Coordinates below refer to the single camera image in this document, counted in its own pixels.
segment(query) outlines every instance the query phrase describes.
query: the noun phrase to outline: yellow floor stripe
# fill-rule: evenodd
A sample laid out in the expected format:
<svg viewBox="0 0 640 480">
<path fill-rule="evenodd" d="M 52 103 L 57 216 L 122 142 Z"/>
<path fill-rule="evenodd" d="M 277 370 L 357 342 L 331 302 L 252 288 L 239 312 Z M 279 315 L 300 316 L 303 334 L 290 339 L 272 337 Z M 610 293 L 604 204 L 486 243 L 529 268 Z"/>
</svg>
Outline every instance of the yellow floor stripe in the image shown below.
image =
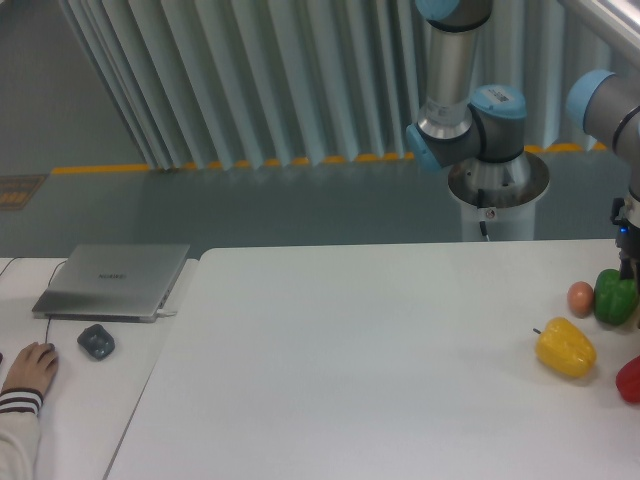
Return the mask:
<svg viewBox="0 0 640 480">
<path fill-rule="evenodd" d="M 524 147 L 525 151 L 540 154 L 540 153 L 559 153 L 559 152 L 582 152 L 584 151 L 580 145 L 575 143 L 558 143 L 551 145 L 548 148 L 542 148 L 537 145 L 527 145 Z M 602 143 L 596 143 L 593 150 L 606 150 Z M 372 153 L 364 153 L 358 155 L 355 158 L 357 163 L 371 163 L 371 162 L 396 162 L 400 160 L 413 160 L 413 153 L 407 152 L 404 157 L 401 157 L 397 153 L 386 153 L 382 157 L 378 157 Z M 322 161 L 323 164 L 343 164 L 349 163 L 344 157 L 334 155 L 325 158 Z M 295 166 L 308 166 L 311 165 L 311 161 L 306 157 L 297 157 L 291 161 L 291 165 Z M 278 168 L 281 166 L 280 161 L 277 158 L 269 158 L 264 162 L 265 167 Z M 222 164 L 219 161 L 211 162 L 207 168 L 213 170 L 221 170 Z M 238 160 L 234 164 L 234 168 L 251 168 L 251 164 L 248 160 Z M 196 170 L 197 166 L 193 162 L 189 162 L 176 170 Z M 99 165 L 95 167 L 57 167 L 51 171 L 51 175 L 78 175 L 86 173 L 122 173 L 122 172 L 148 172 L 150 168 L 144 164 L 132 164 L 132 165 Z"/>
<path fill-rule="evenodd" d="M 558 143 L 551 145 L 545 149 L 545 153 L 557 153 L 557 152 L 584 152 L 580 145 L 575 143 Z"/>
<path fill-rule="evenodd" d="M 150 169 L 144 164 L 133 165 L 100 165 L 96 167 L 58 167 L 51 170 L 51 175 L 76 175 L 79 173 L 122 173 L 148 172 Z"/>
</svg>

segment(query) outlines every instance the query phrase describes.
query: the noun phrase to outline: yellow bell pepper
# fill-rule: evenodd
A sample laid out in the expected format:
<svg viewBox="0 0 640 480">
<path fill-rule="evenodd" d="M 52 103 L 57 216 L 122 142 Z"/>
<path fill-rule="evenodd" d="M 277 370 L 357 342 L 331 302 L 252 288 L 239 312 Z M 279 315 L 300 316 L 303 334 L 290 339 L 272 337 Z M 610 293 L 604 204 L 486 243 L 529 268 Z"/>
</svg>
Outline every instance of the yellow bell pepper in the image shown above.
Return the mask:
<svg viewBox="0 0 640 480">
<path fill-rule="evenodd" d="M 570 377 L 586 375 L 596 363 L 596 349 L 573 323 L 563 317 L 549 320 L 539 332 L 536 355 L 546 366 Z"/>
</svg>

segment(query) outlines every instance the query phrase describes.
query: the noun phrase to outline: hand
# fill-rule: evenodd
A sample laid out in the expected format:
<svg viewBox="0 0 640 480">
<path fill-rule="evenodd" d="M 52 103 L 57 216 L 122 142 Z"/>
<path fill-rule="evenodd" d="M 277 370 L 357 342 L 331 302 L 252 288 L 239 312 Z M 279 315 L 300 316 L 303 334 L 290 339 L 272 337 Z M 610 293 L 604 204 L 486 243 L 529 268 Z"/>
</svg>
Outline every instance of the hand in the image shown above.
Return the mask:
<svg viewBox="0 0 640 480">
<path fill-rule="evenodd" d="M 11 365 L 2 391 L 30 388 L 44 397 L 51 380 L 58 371 L 58 354 L 52 343 L 32 343 L 16 357 Z"/>
</svg>

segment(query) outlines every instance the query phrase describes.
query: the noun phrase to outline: laptop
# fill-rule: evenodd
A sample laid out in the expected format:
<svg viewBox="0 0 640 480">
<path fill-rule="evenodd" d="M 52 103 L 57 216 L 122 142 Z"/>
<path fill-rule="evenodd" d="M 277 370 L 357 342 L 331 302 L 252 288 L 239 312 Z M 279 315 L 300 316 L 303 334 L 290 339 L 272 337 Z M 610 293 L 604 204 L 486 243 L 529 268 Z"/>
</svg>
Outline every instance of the laptop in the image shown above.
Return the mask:
<svg viewBox="0 0 640 480">
<path fill-rule="evenodd" d="M 33 307 L 37 318 L 153 322 L 189 245 L 78 245 Z"/>
</svg>

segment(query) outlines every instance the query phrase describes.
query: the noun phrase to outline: brown egg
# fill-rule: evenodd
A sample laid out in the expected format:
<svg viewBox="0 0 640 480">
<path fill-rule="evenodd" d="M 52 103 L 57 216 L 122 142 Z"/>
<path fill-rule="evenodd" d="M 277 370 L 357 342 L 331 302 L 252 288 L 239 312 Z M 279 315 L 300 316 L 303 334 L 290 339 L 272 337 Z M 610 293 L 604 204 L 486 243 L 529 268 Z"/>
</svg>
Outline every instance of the brown egg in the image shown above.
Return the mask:
<svg viewBox="0 0 640 480">
<path fill-rule="evenodd" d="M 593 288 L 587 282 L 576 282 L 567 292 L 569 309 L 578 318 L 584 318 L 593 308 Z"/>
</svg>

